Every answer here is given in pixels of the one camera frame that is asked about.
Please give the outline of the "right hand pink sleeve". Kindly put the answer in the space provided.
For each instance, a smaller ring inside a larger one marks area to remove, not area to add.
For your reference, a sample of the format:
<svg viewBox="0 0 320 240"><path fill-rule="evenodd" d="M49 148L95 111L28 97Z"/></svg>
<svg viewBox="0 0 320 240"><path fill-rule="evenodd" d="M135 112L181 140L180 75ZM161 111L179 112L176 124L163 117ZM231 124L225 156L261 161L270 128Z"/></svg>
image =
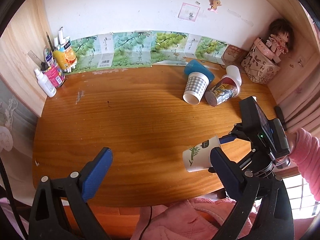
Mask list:
<svg viewBox="0 0 320 240"><path fill-rule="evenodd" d="M294 133L285 132L285 134L287 137L287 141L289 143L290 153L292 153L296 146L297 134L296 132Z"/></svg>

